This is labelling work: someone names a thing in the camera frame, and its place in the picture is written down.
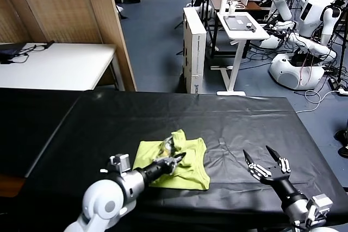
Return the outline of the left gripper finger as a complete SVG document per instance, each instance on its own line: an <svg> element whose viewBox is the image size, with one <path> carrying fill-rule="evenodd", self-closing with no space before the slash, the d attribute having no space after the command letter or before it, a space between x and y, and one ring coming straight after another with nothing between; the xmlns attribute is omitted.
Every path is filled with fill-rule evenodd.
<svg viewBox="0 0 348 232"><path fill-rule="evenodd" d="M175 169L177 168L178 164L182 161L182 158L170 158L170 161L168 163L170 174L173 174Z"/></svg>
<svg viewBox="0 0 348 232"><path fill-rule="evenodd" d="M178 153L173 156L167 156L167 157L161 157L161 158L156 158L154 161L155 162L160 162L160 161L165 161L167 163L179 163L180 161L183 160L183 158L186 156L186 152Z"/></svg>

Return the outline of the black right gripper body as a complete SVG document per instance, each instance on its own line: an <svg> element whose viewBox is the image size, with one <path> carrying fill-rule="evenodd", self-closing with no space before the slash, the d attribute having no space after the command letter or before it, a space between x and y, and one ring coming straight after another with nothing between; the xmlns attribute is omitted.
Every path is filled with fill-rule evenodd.
<svg viewBox="0 0 348 232"><path fill-rule="evenodd" d="M294 202L299 199L299 192L289 181L290 173L283 173L279 166L267 167L267 177L260 182L269 185L280 198L281 202Z"/></svg>

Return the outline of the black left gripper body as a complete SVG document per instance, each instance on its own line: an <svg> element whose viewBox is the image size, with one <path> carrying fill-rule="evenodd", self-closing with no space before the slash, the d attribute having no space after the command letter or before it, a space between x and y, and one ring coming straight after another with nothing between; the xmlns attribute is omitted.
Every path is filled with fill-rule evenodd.
<svg viewBox="0 0 348 232"><path fill-rule="evenodd" d="M173 169L174 163L172 160L156 160L142 168L141 175L144 179L145 185L148 186L161 176L172 173Z"/></svg>

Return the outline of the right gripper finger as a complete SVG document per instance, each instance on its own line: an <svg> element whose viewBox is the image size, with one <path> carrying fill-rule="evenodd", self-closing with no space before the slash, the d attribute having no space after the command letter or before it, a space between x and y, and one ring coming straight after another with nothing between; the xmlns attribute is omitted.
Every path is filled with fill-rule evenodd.
<svg viewBox="0 0 348 232"><path fill-rule="evenodd" d="M269 178L272 176L270 171L266 170L261 165L256 164L246 150L243 150L243 154L245 157L245 162L248 166L248 171L251 174L251 176L253 176L256 179Z"/></svg>
<svg viewBox="0 0 348 232"><path fill-rule="evenodd" d="M275 162L278 164L278 166L281 168L282 173L290 173L290 163L289 160L285 157L281 157L279 153L272 149L269 146L266 146L266 149L268 150L271 157L275 160Z"/></svg>

